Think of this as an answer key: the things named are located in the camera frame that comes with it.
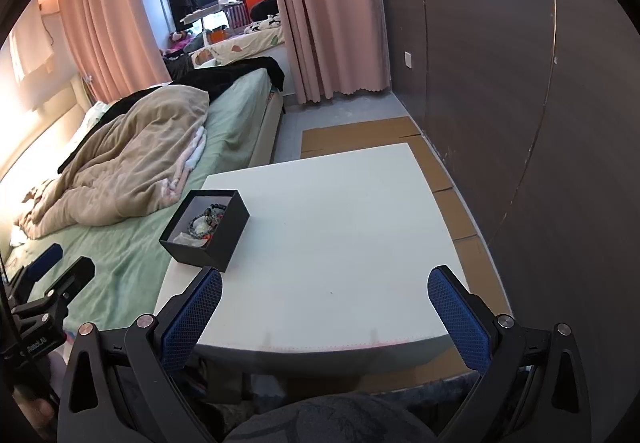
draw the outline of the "small white table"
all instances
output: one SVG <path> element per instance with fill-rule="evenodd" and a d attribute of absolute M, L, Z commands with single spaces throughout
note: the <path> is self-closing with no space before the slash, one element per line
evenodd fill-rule
<path fill-rule="evenodd" d="M 451 345 L 427 295 L 433 267 L 466 285 L 406 143 L 226 172 L 251 214 L 198 351 L 244 372 L 361 376 L 429 362 Z M 156 304 L 199 268 L 171 261 Z"/>

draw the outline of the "open box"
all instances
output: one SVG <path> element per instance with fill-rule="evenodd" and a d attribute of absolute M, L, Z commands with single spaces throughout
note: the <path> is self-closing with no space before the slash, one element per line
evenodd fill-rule
<path fill-rule="evenodd" d="M 180 233 L 188 232 L 189 224 L 211 204 L 226 206 L 225 215 L 210 240 L 202 247 L 173 243 Z M 190 266 L 210 266 L 226 271 L 231 256 L 249 220 L 249 212 L 237 190 L 192 190 L 160 236 L 160 244 L 179 263 Z"/>

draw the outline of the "dark brown wardrobe door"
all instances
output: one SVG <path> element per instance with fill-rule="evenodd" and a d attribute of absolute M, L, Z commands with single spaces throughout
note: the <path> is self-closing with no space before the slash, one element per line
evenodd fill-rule
<path fill-rule="evenodd" d="M 507 210 L 542 115 L 553 0 L 425 0 L 426 132 L 485 238 Z"/>
<path fill-rule="evenodd" d="M 424 128 L 427 33 L 424 0 L 383 0 L 391 63 L 391 87 L 418 126 Z M 412 69 L 404 53 L 412 56 Z"/>
<path fill-rule="evenodd" d="M 640 387 L 640 37 L 616 0 L 557 0 L 540 136 L 490 248 L 517 318 L 574 330 L 593 440 Z"/>

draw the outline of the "blue gripper pad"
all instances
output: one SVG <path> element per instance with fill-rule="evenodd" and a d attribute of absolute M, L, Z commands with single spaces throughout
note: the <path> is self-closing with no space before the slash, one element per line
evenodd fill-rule
<path fill-rule="evenodd" d="M 482 324 L 440 269 L 431 271 L 427 290 L 465 365 L 484 375 L 491 364 L 491 350 Z"/>
<path fill-rule="evenodd" d="M 222 277 L 211 271 L 176 315 L 162 337 L 160 363 L 167 373 L 180 371 L 222 298 Z"/>

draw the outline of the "tile floor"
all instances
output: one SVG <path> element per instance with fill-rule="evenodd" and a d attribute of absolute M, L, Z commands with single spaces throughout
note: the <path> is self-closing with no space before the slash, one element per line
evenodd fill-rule
<path fill-rule="evenodd" d="M 287 114 L 282 116 L 280 122 L 274 163 L 300 159 L 304 130 L 408 115 L 402 103 L 390 91 L 335 96 L 333 100 L 292 105 L 285 109 Z"/>

